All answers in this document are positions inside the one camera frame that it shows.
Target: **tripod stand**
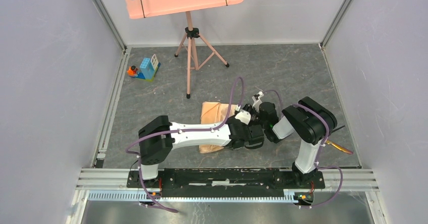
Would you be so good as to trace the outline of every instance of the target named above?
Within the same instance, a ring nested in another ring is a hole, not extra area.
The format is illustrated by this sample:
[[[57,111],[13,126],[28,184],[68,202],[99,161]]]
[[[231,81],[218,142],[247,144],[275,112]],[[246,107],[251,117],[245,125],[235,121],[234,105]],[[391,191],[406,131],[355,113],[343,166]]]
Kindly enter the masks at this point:
[[[186,97],[190,99],[190,70],[199,70],[202,68],[202,66],[208,62],[209,59],[212,58],[212,56],[217,55],[220,60],[225,64],[225,66],[228,68],[229,64],[228,62],[214,49],[213,46],[199,33],[199,29],[196,27],[193,27],[192,23],[192,17],[190,15],[190,11],[186,11],[186,19],[187,19],[187,27],[184,29],[186,32],[183,36],[183,39],[180,42],[180,45],[178,46],[178,49],[176,53],[174,54],[175,57],[178,57],[178,54],[181,51],[181,48],[184,45],[184,41],[187,38],[187,94]],[[201,38],[202,41],[211,49],[212,53],[209,57],[206,58],[206,60],[199,65],[198,62],[198,54],[196,52],[196,44],[195,44],[195,38]],[[193,59],[194,67],[191,67],[191,61]]]

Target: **gray floor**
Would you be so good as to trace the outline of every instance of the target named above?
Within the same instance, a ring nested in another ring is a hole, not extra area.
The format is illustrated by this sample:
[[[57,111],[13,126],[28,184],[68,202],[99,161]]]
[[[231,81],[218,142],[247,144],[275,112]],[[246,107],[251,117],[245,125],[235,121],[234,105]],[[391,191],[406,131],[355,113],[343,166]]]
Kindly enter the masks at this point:
[[[242,76],[247,85],[244,102],[252,102],[251,95],[259,88],[278,90],[284,106],[310,96],[335,114],[339,126],[345,124],[318,45],[239,45],[216,46],[216,49],[231,66],[226,68],[214,56],[200,71],[192,71],[190,99],[186,99],[186,50],[178,58],[174,57],[176,47],[131,50],[129,65],[139,66],[144,57],[149,58],[153,53],[162,65],[153,82],[125,76],[104,168],[128,168],[135,157],[126,154],[125,147],[137,139],[140,128],[159,115],[168,115],[174,122],[199,124],[202,103],[227,103],[236,76]],[[210,54],[206,46],[198,46],[197,50],[200,61]],[[239,91],[235,94],[235,103],[239,94]],[[264,100],[278,102],[274,94]],[[347,128],[335,132],[330,139],[354,150]],[[200,154],[197,147],[179,148],[160,167],[289,167],[297,157],[299,145],[300,139],[293,133],[278,144],[266,139],[264,146],[256,150],[223,149]],[[324,148],[320,164],[359,165],[356,154],[347,155],[331,146]]]

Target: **brown paper bag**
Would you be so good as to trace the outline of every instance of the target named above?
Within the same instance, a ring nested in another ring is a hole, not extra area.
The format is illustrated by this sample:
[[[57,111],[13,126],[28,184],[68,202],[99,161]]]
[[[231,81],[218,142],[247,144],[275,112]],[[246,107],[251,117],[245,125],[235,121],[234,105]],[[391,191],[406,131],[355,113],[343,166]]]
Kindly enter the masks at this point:
[[[201,124],[212,124],[220,122],[225,119],[225,117],[230,117],[235,111],[236,105],[230,107],[229,114],[226,113],[229,104],[222,104],[220,102],[204,102],[202,103],[202,113],[201,113]],[[224,147],[215,146],[215,145],[200,145],[200,153],[209,153],[222,150]]]

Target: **blue toy block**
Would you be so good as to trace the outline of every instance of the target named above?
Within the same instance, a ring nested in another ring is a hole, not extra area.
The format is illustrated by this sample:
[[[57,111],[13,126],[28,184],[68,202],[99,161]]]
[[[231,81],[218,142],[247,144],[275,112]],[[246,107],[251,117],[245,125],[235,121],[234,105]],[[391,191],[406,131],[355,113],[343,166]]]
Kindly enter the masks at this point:
[[[157,72],[157,70],[159,69],[159,67],[161,66],[161,64],[159,63],[158,65],[157,65],[157,67],[156,67],[156,70],[154,71],[154,74],[153,74],[153,77],[151,77],[151,78],[146,78],[141,72],[138,72],[138,75],[137,76],[135,76],[135,78],[137,78],[137,79],[142,79],[142,80],[145,80],[145,81],[149,81],[149,82],[152,82],[153,81],[153,79],[154,79],[154,75],[156,74],[156,72]]]
[[[150,63],[149,58],[144,58],[140,65],[140,71],[144,75],[145,79],[151,79],[154,75],[154,68]]]

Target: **metal frame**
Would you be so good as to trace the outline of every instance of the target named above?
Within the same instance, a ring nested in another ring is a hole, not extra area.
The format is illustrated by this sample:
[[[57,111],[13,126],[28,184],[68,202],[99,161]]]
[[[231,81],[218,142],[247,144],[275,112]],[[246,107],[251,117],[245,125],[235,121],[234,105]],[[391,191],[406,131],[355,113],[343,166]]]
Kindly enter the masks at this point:
[[[217,197],[217,198],[203,198],[203,197],[163,197],[159,202],[232,202],[232,203],[298,203],[294,200],[294,192],[284,191],[283,197]],[[132,201],[132,202],[147,202],[150,201],[144,191],[139,189],[135,190],[91,190],[88,196],[91,201]]]
[[[342,5],[339,8],[339,11],[337,11],[337,14],[335,18],[333,19],[333,22],[331,23],[329,29],[327,30],[326,35],[324,36],[323,40],[319,44],[321,47],[325,47],[327,43],[329,42],[330,38],[332,37],[334,31],[336,30],[337,26],[339,25],[340,21],[342,20],[343,16],[345,15],[346,11],[348,10],[349,5],[351,4],[352,0],[343,0]]]
[[[374,219],[375,224],[388,223],[380,197],[379,187],[376,182],[372,170],[368,169],[343,169],[343,184],[341,192],[365,192],[369,202],[369,208]],[[144,191],[137,188],[127,188],[126,183],[128,180],[129,169],[82,169],[75,195],[73,198],[72,206],[73,212],[67,218],[67,224],[81,223],[83,213],[85,211],[86,202],[89,197],[94,196],[96,193],[108,193],[107,197],[103,200],[117,201],[118,197],[115,193],[134,194],[140,193],[139,198],[144,197]],[[322,170],[324,181],[326,184],[325,189],[315,189],[316,192],[335,192],[339,185],[340,174],[337,170]],[[148,191],[158,191],[159,189],[153,188]],[[285,196],[293,192],[308,192],[309,189],[287,189],[284,190]],[[199,198],[165,198],[161,201],[186,201],[186,202],[200,202]],[[227,199],[209,198],[203,201],[210,202],[227,202]],[[267,200],[267,199],[243,199],[233,200],[235,202],[287,202],[287,200]]]
[[[105,23],[110,28],[111,32],[113,33],[113,36],[115,37],[116,42],[118,43],[119,47],[124,52],[127,47],[125,42],[123,41],[122,37],[119,34],[119,31],[117,30],[115,24],[113,23],[112,18],[110,17],[110,14],[108,13],[107,9],[104,6],[104,3],[102,0],[92,0],[98,9],[99,13],[101,14],[101,17],[104,19]]]
[[[332,79],[332,83],[333,83],[333,86],[334,86],[333,88],[334,88],[334,90],[335,90],[335,92],[336,92],[337,99],[339,100],[340,107],[342,108],[343,115],[345,116],[345,122],[346,122],[346,125],[347,125],[347,126],[350,126],[351,124],[350,124],[350,122],[349,122],[349,120],[348,120],[348,119],[349,119],[349,118],[348,118],[348,115],[346,114],[346,111],[343,109],[343,105],[344,105],[344,104],[343,104],[343,100],[342,100],[342,98],[340,97],[339,88],[338,88],[338,87],[337,87],[337,85],[336,85],[336,79],[335,79],[335,77],[334,77],[334,75],[333,75],[332,70],[330,69],[329,61],[327,60],[327,56],[326,56],[326,52],[325,52],[325,48],[324,48],[324,47],[322,47],[321,45],[319,45],[319,47],[320,47],[320,49],[321,49],[321,52],[323,53],[324,61],[326,62],[327,69],[329,70],[330,78]],[[355,137],[354,137],[354,134],[353,134],[353,132],[352,132],[352,129],[351,129],[350,127],[348,127],[348,130],[349,130],[349,133],[351,134],[352,145],[354,146],[354,152],[355,152],[355,154],[357,154],[358,163],[359,163],[359,165],[360,165],[360,166],[365,167],[365,166],[362,164],[362,161],[361,161],[361,158],[360,158],[360,154],[359,154],[359,151],[358,151],[358,147],[357,147],[357,145],[355,144],[355,143],[356,143],[356,141],[355,141]]]
[[[126,49],[123,54],[118,72],[115,76],[115,83],[113,85],[112,94],[110,96],[110,101],[107,106],[104,123],[98,135],[98,146],[95,148],[95,152],[93,154],[93,163],[92,165],[96,165],[97,160],[104,160],[105,152],[107,151],[107,146],[109,145],[110,134],[112,132],[113,121],[115,120],[116,109],[118,107],[120,93],[122,90],[123,80],[125,78],[126,67],[128,65],[129,53],[131,52],[131,48]]]

